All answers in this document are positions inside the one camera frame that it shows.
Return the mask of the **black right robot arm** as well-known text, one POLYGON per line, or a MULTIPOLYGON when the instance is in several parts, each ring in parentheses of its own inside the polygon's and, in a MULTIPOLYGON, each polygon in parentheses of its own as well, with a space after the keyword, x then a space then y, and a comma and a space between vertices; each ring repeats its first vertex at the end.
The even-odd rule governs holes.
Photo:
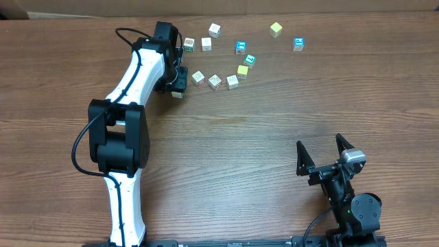
POLYGON ((381 199, 373 193, 356 195, 351 185, 353 177, 366 164, 366 155, 351 145, 340 133, 335 136, 339 159, 330 165, 316 167, 301 141, 296 142, 296 174, 308 176, 310 186, 320 185, 330 207, 317 216, 302 237, 292 237, 293 246, 386 246, 384 236, 377 236, 380 229, 381 199), (310 237, 313 226, 332 212, 337 224, 324 236, 310 237))

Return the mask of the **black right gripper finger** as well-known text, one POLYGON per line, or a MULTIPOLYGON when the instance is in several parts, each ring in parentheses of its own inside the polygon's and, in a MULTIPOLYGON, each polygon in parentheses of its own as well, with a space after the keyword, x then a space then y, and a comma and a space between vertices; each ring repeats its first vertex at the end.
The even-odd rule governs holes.
POLYGON ((337 149, 341 160, 351 160, 351 152, 355 149, 340 133, 335 136, 337 149))
POLYGON ((296 174, 298 176, 309 175, 310 170, 316 167, 315 163, 301 141, 296 142, 296 149, 298 155, 296 174))

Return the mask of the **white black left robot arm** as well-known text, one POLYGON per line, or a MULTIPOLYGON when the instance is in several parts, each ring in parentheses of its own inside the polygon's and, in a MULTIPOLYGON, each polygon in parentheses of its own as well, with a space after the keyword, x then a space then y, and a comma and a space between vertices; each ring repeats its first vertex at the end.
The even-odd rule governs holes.
POLYGON ((157 22, 152 36, 142 32, 130 44, 132 59, 117 87, 88 106, 89 149, 110 197, 112 231, 106 246, 143 246, 140 180, 150 155, 145 105, 152 94, 181 98, 188 69, 178 28, 157 22))

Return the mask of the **red elephant wooden block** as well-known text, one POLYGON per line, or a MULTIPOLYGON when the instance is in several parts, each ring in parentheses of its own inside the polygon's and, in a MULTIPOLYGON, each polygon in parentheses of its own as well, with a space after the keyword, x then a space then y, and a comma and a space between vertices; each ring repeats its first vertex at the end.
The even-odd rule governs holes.
POLYGON ((222 85, 221 79, 215 74, 209 78, 209 86, 216 91, 222 85))

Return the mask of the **yellow letter wooden block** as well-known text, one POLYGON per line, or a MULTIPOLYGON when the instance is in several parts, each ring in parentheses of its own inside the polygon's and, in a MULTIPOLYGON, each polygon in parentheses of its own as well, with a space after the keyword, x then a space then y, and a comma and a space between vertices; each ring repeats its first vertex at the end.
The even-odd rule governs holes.
POLYGON ((181 93, 181 92, 176 92, 176 91, 172 91, 172 92, 171 92, 171 95, 172 95, 173 97, 175 97, 175 98, 179 98, 179 99, 182 99, 182 98, 183 98, 183 95, 184 95, 184 93, 181 93))

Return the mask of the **red edged bee block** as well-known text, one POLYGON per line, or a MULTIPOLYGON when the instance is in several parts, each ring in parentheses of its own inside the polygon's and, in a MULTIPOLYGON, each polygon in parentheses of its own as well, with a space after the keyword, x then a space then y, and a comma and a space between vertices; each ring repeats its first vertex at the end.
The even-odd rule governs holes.
POLYGON ((205 83, 205 76, 202 74, 201 71, 196 71, 194 74, 192 74, 191 79, 196 86, 201 86, 205 83))

